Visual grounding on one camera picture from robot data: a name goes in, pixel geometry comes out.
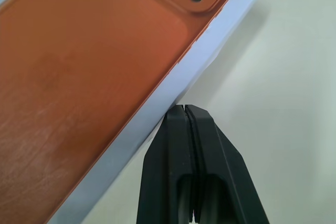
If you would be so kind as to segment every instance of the smartphone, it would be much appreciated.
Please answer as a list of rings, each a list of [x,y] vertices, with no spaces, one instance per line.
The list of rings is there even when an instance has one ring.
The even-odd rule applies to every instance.
[[[3,3],[2,222],[48,221],[227,1]]]

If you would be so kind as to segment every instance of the phone case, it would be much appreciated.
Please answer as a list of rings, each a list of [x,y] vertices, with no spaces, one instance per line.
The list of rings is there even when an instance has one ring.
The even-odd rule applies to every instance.
[[[226,1],[0,6],[3,223],[46,222]]]

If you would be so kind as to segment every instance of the orange phone case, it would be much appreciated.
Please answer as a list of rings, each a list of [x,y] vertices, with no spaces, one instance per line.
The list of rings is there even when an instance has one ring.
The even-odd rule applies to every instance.
[[[48,221],[226,1],[4,3],[1,223]]]

